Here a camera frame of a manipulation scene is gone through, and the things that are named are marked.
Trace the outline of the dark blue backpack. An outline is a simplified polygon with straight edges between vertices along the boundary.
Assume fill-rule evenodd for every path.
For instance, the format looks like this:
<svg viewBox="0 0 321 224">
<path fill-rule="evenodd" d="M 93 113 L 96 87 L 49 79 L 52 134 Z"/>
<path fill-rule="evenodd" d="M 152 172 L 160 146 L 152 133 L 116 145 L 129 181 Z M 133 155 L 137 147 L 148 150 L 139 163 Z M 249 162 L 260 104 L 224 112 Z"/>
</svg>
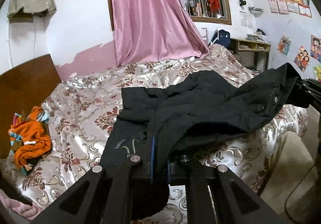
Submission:
<svg viewBox="0 0 321 224">
<path fill-rule="evenodd" d="M 230 33 L 228 31 L 225 31 L 224 29 L 220 29 L 216 30 L 216 32 L 214 33 L 211 41 L 209 42 L 209 46 L 213 44 L 218 44 L 224 46 L 225 48 L 228 48 L 230 42 Z"/>
</svg>

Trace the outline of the pink curtain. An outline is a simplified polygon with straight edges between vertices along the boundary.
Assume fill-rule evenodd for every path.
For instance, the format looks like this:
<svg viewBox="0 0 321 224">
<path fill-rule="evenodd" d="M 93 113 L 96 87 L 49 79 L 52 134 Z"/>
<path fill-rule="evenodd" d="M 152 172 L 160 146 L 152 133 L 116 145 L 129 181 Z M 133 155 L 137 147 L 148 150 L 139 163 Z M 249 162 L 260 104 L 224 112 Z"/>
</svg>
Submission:
<svg viewBox="0 0 321 224">
<path fill-rule="evenodd" d="M 112 0 L 112 6 L 119 66 L 209 53 L 181 0 Z"/>
</svg>

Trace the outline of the orange clothing pile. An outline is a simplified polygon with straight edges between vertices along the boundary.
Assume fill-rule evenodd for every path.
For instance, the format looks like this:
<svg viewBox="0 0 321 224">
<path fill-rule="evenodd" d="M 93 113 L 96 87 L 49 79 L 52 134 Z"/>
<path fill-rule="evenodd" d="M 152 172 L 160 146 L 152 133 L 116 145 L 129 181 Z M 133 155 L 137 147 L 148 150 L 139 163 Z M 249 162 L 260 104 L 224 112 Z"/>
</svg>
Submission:
<svg viewBox="0 0 321 224">
<path fill-rule="evenodd" d="M 11 151 L 14 165 L 26 176 L 52 149 L 48 121 L 49 114 L 41 106 L 34 106 L 28 115 L 14 114 L 8 130 Z"/>
</svg>

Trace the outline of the large black jacket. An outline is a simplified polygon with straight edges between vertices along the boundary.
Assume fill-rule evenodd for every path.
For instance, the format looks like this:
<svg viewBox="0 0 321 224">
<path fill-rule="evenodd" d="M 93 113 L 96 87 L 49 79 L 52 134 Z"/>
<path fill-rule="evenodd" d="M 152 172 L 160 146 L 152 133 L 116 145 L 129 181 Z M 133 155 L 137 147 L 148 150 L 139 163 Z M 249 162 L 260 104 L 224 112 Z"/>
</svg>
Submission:
<svg viewBox="0 0 321 224">
<path fill-rule="evenodd" d="M 267 70 L 234 87 L 214 71 L 199 71 L 165 89 L 124 88 L 118 115 L 100 161 L 111 171 L 140 150 L 149 131 L 155 138 L 152 176 L 135 177 L 130 221 L 161 211 L 169 196 L 168 164 L 193 149 L 244 137 L 269 123 L 285 104 L 291 64 Z"/>
</svg>

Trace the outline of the wooden desk shelf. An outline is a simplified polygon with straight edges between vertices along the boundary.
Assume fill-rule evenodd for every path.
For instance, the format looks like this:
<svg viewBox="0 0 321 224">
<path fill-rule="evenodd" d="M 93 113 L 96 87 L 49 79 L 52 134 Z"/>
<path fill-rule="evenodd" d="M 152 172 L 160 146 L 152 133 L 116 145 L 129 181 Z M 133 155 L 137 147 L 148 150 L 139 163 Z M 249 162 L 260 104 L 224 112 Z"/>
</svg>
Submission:
<svg viewBox="0 0 321 224">
<path fill-rule="evenodd" d="M 228 50 L 244 67 L 262 72 L 268 69 L 270 48 L 266 42 L 231 38 Z"/>
</svg>

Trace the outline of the beige cloth covered box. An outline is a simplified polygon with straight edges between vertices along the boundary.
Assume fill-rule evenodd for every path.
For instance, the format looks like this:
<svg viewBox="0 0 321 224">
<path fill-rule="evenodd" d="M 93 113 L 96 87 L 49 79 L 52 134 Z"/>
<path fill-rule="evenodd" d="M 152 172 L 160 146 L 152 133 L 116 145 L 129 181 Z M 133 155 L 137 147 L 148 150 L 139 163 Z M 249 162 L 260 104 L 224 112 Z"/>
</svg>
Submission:
<svg viewBox="0 0 321 224">
<path fill-rule="evenodd" d="M 57 10 L 55 0 L 10 0 L 7 18 L 10 20 L 17 14 L 46 16 Z"/>
</svg>

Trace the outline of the wooden headboard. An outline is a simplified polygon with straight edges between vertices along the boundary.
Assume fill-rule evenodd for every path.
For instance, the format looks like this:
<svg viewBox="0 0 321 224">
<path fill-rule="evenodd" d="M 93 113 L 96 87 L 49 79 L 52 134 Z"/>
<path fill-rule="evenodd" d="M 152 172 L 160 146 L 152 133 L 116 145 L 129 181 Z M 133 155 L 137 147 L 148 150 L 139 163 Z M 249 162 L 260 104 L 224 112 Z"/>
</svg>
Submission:
<svg viewBox="0 0 321 224">
<path fill-rule="evenodd" d="M 49 54 L 27 61 L 1 75 L 1 158 L 10 151 L 8 129 L 14 113 L 30 112 L 61 82 Z"/>
</svg>

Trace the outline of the cartoon poster family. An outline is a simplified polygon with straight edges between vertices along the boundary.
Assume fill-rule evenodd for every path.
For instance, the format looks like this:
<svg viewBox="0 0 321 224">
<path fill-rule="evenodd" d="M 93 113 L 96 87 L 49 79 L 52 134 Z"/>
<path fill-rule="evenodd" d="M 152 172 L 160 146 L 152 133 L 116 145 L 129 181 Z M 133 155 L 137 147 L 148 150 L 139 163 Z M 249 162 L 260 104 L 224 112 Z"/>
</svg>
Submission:
<svg viewBox="0 0 321 224">
<path fill-rule="evenodd" d="M 310 62 L 310 54 L 303 46 L 300 46 L 299 52 L 294 59 L 294 63 L 302 72 L 305 72 L 309 62 Z"/>
</svg>

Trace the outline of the cartoon poster upper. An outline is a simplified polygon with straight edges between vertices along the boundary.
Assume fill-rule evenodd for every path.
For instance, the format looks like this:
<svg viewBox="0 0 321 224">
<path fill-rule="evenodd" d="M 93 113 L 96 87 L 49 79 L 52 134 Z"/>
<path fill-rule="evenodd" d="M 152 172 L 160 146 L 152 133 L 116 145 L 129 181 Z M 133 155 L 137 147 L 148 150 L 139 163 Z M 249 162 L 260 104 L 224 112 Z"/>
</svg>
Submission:
<svg viewBox="0 0 321 224">
<path fill-rule="evenodd" d="M 283 34 L 278 42 L 276 49 L 285 57 L 287 57 L 291 48 L 291 44 L 292 44 L 292 40 Z"/>
</svg>

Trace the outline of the floral satin bedspread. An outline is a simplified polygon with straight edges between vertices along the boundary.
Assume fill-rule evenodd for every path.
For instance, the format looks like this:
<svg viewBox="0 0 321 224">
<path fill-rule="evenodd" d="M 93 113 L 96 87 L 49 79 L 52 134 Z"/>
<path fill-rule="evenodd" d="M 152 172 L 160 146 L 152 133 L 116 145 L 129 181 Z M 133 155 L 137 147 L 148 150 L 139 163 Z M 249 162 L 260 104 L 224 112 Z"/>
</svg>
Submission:
<svg viewBox="0 0 321 224">
<path fill-rule="evenodd" d="M 21 197 L 32 201 L 34 208 L 44 210 L 99 163 L 122 111 L 122 88 L 167 88 L 192 73 L 211 70 L 235 87 L 253 76 L 224 47 L 216 45 L 202 59 L 130 64 L 60 83 L 42 105 L 49 115 L 51 152 L 28 176 L 16 168 L 13 156 L 8 156 L 1 160 L 3 177 Z M 256 133 L 203 151 L 199 158 L 207 166 L 225 164 L 253 191 L 259 191 L 272 156 L 282 149 L 283 134 L 292 132 L 298 139 L 306 132 L 306 126 L 307 111 L 285 105 Z"/>
</svg>

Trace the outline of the cartoon poster right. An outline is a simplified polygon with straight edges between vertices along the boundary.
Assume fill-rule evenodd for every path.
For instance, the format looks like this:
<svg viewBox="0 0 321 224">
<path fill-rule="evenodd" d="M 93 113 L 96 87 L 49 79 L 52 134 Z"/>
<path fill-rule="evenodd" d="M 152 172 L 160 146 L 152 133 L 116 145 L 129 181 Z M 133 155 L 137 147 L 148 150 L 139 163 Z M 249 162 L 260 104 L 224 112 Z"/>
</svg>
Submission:
<svg viewBox="0 0 321 224">
<path fill-rule="evenodd" d="M 311 35 L 311 57 L 321 63 L 321 38 Z"/>
</svg>

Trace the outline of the yellow bear sticker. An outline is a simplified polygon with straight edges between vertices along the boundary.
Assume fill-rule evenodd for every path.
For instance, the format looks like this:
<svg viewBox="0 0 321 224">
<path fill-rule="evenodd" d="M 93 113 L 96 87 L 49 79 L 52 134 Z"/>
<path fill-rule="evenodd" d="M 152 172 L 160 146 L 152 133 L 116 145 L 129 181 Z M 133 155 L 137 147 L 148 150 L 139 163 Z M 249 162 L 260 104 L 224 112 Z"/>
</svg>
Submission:
<svg viewBox="0 0 321 224">
<path fill-rule="evenodd" d="M 314 79 L 317 81 L 321 81 L 321 64 L 315 66 L 313 68 L 314 71 Z"/>
</svg>

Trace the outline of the cartoon poster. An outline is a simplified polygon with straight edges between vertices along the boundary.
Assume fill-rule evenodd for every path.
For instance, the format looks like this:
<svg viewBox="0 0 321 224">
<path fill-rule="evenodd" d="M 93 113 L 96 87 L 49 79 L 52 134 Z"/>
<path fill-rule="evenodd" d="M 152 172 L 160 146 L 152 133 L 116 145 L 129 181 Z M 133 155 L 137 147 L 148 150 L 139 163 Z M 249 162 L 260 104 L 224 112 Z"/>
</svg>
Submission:
<svg viewBox="0 0 321 224">
<path fill-rule="evenodd" d="M 311 35 L 311 57 L 321 63 L 321 38 Z"/>
<path fill-rule="evenodd" d="M 291 44 L 292 44 L 292 40 L 283 34 L 278 42 L 276 49 L 285 57 L 287 57 L 291 48 Z"/>
</svg>

